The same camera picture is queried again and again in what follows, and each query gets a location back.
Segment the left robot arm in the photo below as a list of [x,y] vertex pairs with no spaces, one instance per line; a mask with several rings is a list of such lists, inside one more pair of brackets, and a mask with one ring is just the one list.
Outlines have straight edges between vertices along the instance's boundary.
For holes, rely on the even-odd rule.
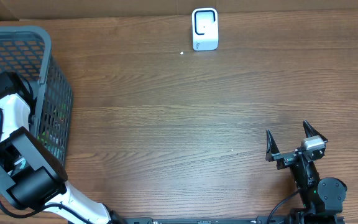
[[112,211],[75,189],[61,162],[29,131],[30,83],[0,73],[0,210],[13,218],[50,212],[69,223],[117,223]]

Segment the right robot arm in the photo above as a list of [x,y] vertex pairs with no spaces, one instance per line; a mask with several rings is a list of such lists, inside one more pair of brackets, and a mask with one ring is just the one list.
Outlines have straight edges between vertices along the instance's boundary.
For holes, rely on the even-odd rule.
[[[323,158],[328,139],[303,121],[306,137],[294,152],[280,153],[270,130],[266,130],[267,149],[265,159],[276,162],[277,169],[289,168],[296,190],[279,202],[264,223],[344,223],[338,214],[343,211],[347,185],[334,177],[321,178],[314,162]],[[299,195],[302,208],[293,208],[285,217],[274,214],[284,203]]]

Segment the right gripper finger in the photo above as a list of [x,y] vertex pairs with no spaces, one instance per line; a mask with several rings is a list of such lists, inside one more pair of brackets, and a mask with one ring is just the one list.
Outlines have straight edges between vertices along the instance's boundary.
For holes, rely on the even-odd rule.
[[278,157],[280,156],[280,151],[269,129],[266,130],[266,137],[267,149],[265,159],[269,162],[272,162],[278,159]]
[[306,137],[311,138],[314,136],[319,136],[325,143],[328,142],[328,139],[326,137],[324,137],[321,133],[319,133],[317,130],[315,130],[315,128],[312,127],[312,125],[310,125],[310,123],[307,120],[303,121],[303,128],[304,128]]

